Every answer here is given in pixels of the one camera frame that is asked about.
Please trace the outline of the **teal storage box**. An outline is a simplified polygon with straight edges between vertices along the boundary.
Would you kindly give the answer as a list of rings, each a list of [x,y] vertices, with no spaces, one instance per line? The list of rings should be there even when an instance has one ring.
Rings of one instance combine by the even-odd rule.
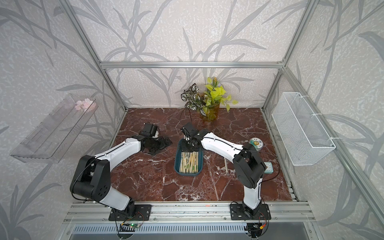
[[[196,177],[203,169],[203,151],[185,152],[183,146],[186,140],[178,142],[177,153],[174,162],[174,170],[181,176]]]

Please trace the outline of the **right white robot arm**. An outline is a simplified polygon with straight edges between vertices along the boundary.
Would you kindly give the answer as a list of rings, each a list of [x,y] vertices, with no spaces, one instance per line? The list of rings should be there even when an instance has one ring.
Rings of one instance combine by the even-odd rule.
[[[183,131],[183,134],[186,138],[183,147],[188,152],[211,151],[230,161],[244,186],[244,208],[255,211],[260,207],[261,184],[267,167],[253,145],[235,144],[205,130],[196,133]]]

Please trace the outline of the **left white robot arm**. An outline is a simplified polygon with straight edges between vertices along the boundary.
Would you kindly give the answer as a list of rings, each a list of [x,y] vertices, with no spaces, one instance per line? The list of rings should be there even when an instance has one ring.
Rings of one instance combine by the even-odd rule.
[[[70,185],[70,192],[85,200],[95,201],[118,211],[129,212],[132,210],[134,201],[112,187],[111,170],[132,155],[139,152],[156,155],[171,144],[169,138],[136,135],[101,154],[85,155],[79,160]]]

